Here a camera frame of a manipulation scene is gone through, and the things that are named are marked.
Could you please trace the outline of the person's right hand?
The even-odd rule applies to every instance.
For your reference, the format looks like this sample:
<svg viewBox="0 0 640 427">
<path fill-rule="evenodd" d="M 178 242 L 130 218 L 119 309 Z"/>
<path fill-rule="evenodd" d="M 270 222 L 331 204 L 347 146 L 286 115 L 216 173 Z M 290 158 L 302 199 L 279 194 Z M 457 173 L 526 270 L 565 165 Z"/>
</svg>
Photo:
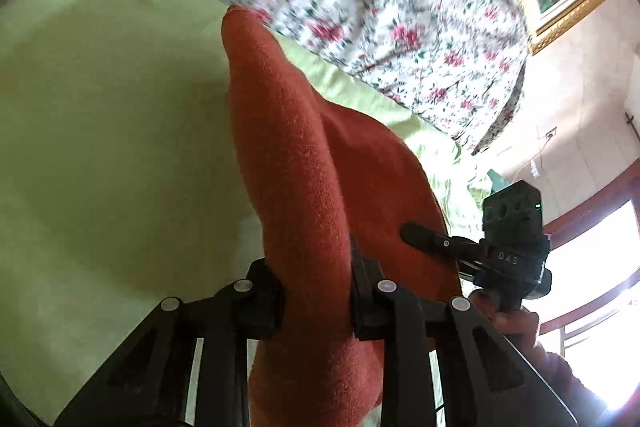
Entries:
<svg viewBox="0 0 640 427">
<path fill-rule="evenodd" d="M 501 312 L 485 291 L 472 291 L 469 300 L 489 322 L 506 335 L 526 335 L 536 338 L 539 331 L 539 315 L 526 309 Z"/>
</svg>

